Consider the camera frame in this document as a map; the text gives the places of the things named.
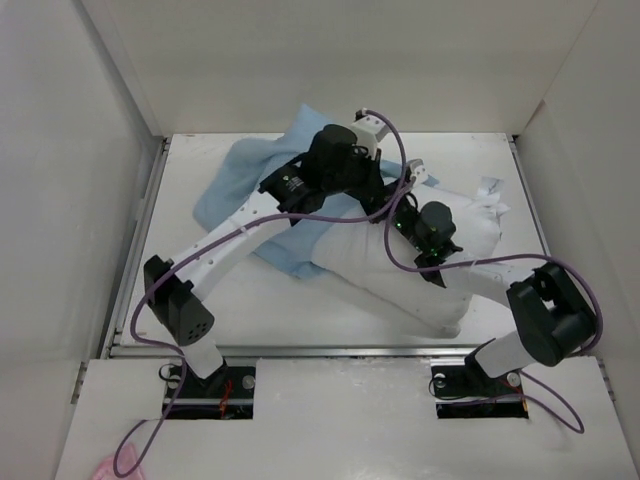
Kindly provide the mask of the blue pillowcase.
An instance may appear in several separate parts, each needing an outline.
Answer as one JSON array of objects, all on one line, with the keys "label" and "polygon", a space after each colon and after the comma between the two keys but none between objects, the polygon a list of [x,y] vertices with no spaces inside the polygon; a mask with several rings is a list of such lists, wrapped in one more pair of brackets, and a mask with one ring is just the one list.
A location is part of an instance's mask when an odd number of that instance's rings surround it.
[{"label": "blue pillowcase", "polygon": [[[248,137],[236,141],[196,202],[195,221],[208,232],[216,229],[245,203],[266,176],[307,151],[314,135],[332,122],[331,118],[303,104],[281,137],[275,140]],[[263,243],[254,254],[290,276],[303,280],[316,277],[325,270],[312,262],[312,253],[331,227],[330,223],[303,220]]]}]

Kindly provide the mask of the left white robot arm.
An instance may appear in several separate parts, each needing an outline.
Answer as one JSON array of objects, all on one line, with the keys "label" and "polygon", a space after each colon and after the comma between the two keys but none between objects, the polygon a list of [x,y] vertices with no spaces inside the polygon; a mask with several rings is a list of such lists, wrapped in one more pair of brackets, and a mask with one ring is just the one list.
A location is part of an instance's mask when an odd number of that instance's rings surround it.
[{"label": "left white robot arm", "polygon": [[226,220],[183,253],[144,265],[147,304],[182,350],[189,384],[205,397],[223,387],[226,362],[216,346],[214,315],[204,302],[237,263],[323,207],[336,194],[364,200],[373,214],[384,203],[379,142],[389,129],[365,116],[348,127],[329,124],[307,151],[275,169]]}]

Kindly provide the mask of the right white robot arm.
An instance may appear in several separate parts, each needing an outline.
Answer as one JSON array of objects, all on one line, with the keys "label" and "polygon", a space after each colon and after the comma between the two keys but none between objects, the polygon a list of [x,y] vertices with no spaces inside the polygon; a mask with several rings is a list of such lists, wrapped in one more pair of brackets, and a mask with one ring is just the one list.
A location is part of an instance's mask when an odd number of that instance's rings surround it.
[{"label": "right white robot arm", "polygon": [[479,259],[453,241],[456,226],[448,206],[417,207],[409,195],[394,201],[387,229],[416,251],[409,272],[441,289],[481,296],[511,312],[514,329],[491,339],[464,359],[463,381],[477,394],[531,364],[547,367],[586,348],[602,333],[601,311],[587,287],[577,287],[569,267],[549,257],[527,269]]}]

